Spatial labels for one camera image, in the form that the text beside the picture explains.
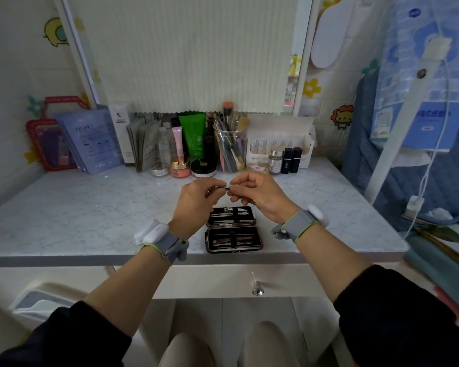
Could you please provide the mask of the white charger plug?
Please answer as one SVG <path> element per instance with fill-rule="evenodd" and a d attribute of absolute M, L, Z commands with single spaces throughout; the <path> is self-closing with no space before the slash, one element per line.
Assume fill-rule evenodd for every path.
<path fill-rule="evenodd" d="M 404 216 L 414 220 L 422 209 L 424 198 L 422 196 L 411 196 L 404 210 Z"/>

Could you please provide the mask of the pile of books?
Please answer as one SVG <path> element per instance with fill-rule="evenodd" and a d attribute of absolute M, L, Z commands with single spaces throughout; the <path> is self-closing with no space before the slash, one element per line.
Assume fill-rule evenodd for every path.
<path fill-rule="evenodd" d="M 409 269 L 401 272 L 447 305 L 459 324 L 459 260 L 420 233 L 410 233 L 406 241 L 410 249 L 404 260 Z"/>

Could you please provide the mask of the person's right forearm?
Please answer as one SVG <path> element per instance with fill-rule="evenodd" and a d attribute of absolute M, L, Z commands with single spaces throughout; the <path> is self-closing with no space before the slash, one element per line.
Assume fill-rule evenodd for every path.
<path fill-rule="evenodd" d="M 356 277 L 373 265 L 320 224 L 307 228 L 297 239 L 296 247 L 331 302 L 335 302 Z"/>

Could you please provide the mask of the pink cosmetic tube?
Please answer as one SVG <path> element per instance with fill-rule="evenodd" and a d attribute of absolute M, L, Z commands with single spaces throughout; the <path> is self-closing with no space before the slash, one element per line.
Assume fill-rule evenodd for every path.
<path fill-rule="evenodd" d="M 189 158 L 184 151 L 184 136 L 181 126 L 172 127 L 175 142 L 175 156 L 171 161 L 171 173 L 174 178 L 186 178 L 190 175 Z"/>

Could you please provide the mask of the yellow duck wall sticker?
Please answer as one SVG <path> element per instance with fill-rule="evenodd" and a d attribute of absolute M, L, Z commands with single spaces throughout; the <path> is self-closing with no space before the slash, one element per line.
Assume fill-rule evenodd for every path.
<path fill-rule="evenodd" d="M 69 45 L 61 18 L 50 18 L 43 27 L 43 38 L 46 38 L 53 47 Z"/>

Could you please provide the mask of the purple face mask packet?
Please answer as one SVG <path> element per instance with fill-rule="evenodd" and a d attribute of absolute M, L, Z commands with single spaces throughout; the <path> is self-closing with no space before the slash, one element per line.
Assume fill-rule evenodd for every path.
<path fill-rule="evenodd" d="M 56 122 L 65 136 L 76 165 L 98 174 L 124 164 L 116 130 L 106 106 L 96 110 L 64 112 Z"/>

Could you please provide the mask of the orange lion wall sticker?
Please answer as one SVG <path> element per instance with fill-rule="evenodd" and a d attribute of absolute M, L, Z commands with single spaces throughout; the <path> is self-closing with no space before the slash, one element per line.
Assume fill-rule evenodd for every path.
<path fill-rule="evenodd" d="M 345 130 L 351 125 L 353 112 L 354 105 L 341 105 L 337 109 L 333 110 L 330 120 L 337 129 Z"/>

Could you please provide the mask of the clear brush holder cup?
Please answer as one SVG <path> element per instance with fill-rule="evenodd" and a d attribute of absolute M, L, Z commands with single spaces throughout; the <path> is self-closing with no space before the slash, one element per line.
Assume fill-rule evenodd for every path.
<path fill-rule="evenodd" d="M 219 118 L 215 118 L 213 127 L 222 171 L 242 172 L 246 166 L 248 129 L 228 130 Z"/>

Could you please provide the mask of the black right sleeve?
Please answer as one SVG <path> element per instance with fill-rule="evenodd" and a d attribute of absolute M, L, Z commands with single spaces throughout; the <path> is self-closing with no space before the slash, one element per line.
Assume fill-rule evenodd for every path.
<path fill-rule="evenodd" d="M 369 267 L 333 306 L 360 367 L 459 367 L 455 313 L 397 271 Z"/>

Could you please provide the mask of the black sleeve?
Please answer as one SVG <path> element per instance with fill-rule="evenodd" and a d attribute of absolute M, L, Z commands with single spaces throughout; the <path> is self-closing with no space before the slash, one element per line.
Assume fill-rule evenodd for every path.
<path fill-rule="evenodd" d="M 459 367 L 455 313 L 397 271 L 369 267 L 333 306 L 360 367 Z"/>
<path fill-rule="evenodd" d="M 21 345 L 0 353 L 0 367 L 123 367 L 131 343 L 80 301 L 57 308 Z"/>

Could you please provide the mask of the white table drawer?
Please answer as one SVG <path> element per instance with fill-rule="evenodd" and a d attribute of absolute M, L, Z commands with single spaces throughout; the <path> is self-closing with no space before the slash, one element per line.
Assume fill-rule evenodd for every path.
<path fill-rule="evenodd" d="M 159 284 L 154 299 L 255 297 L 325 297 L 309 265 L 173 265 Z"/>

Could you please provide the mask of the green cosmetic tube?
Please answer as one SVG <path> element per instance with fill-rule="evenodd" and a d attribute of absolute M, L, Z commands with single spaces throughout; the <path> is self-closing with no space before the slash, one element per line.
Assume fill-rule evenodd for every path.
<path fill-rule="evenodd" d="M 204 112 L 184 112 L 178 116 L 191 159 L 204 156 L 203 138 L 206 130 L 206 114 Z"/>

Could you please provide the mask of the small glass jar silver cap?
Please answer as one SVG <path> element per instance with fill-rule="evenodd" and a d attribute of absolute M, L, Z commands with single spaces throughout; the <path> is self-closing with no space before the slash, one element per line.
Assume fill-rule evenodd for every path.
<path fill-rule="evenodd" d="M 281 173 L 284 151 L 284 146 L 273 146 L 270 148 L 268 158 L 268 171 L 270 175 L 275 176 Z"/>

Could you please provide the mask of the white oval hanging board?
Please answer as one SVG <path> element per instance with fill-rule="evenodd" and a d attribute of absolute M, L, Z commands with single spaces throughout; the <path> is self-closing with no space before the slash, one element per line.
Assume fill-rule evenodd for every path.
<path fill-rule="evenodd" d="M 312 65 L 318 69 L 330 67 L 338 58 L 355 0 L 324 0 L 311 48 Z"/>

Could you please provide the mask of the person's right hand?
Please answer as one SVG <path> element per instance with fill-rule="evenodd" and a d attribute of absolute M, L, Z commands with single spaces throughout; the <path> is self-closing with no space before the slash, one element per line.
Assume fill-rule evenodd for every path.
<path fill-rule="evenodd" d="M 253 204 L 276 224 L 286 223 L 301 208 L 291 201 L 271 175 L 243 172 L 230 182 L 227 195 L 232 202 Z"/>

